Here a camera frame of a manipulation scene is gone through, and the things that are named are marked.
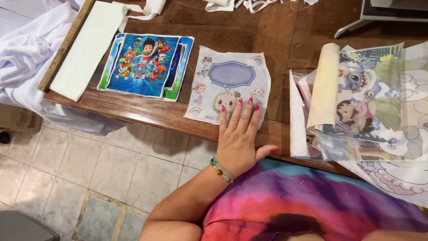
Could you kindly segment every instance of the wooden ruler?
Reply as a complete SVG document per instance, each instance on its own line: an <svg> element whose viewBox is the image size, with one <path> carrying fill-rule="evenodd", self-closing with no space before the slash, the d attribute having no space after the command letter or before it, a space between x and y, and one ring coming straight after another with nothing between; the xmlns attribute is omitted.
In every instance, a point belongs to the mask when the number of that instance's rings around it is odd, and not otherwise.
<svg viewBox="0 0 428 241"><path fill-rule="evenodd" d="M52 81L55 78L56 73L61 67L62 62L67 56L68 51L73 45L74 40L79 34L79 31L82 28L86 18L91 12L91 9L94 6L94 3L95 3L95 0L86 0L85 3L82 5L79 13L77 14L75 21L73 22L70 30L65 36L65 39L61 44L61 47L59 48L58 52L53 58L53 61L51 62L51 65L49 66L42 80L40 81L39 86L37 87L38 90L43 92L46 92L48 90L49 86L51 85Z"/></svg>

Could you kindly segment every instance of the white cloth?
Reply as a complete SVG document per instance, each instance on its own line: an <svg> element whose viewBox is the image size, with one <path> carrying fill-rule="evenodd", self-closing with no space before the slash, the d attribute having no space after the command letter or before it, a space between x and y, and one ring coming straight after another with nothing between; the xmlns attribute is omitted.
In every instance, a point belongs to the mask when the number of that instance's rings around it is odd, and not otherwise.
<svg viewBox="0 0 428 241"><path fill-rule="evenodd" d="M16 9L11 3L4 4L8 2L3 2L1 7ZM25 6L24 0L19 2L21 8ZM32 10L47 12L0 37L0 103L25 107L61 126L95 135L104 136L122 128L125 124L118 120L43 100L44 93L37 90L37 86L77 15L68 0L46 2L41 8ZM30 10L20 9L20 12L25 14Z"/></svg>

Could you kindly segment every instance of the cardboard box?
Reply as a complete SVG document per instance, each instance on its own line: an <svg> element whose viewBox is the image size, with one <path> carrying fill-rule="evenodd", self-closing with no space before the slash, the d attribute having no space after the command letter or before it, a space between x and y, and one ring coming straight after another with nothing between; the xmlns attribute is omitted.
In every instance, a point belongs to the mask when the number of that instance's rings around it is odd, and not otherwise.
<svg viewBox="0 0 428 241"><path fill-rule="evenodd" d="M39 132L42 117L22 107L0 104L0 132L17 130Z"/></svg>

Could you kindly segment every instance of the gray floor tile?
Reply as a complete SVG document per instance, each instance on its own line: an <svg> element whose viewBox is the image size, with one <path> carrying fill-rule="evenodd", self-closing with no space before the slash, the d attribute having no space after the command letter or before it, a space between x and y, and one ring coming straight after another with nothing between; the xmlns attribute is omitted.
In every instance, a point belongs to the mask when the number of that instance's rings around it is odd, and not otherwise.
<svg viewBox="0 0 428 241"><path fill-rule="evenodd" d="M110 240L119 211L119 206L90 196L77 236L85 241Z"/></svg>
<svg viewBox="0 0 428 241"><path fill-rule="evenodd" d="M146 218L126 211L118 241L137 241Z"/></svg>

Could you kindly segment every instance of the rainbow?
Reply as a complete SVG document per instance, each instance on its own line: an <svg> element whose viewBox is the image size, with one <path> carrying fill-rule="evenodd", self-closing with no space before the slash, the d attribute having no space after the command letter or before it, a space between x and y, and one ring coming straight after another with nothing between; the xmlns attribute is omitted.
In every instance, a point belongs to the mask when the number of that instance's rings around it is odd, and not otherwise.
<svg viewBox="0 0 428 241"><path fill-rule="evenodd" d="M193 107L192 109L189 110L188 114L193 114L193 113L198 113L200 114L202 112L202 109L199 107Z"/></svg>
<svg viewBox="0 0 428 241"><path fill-rule="evenodd" d="M254 60L255 62L257 62L258 64L262 65L265 63L265 60L263 59L262 56L257 55L251 58L252 60Z"/></svg>

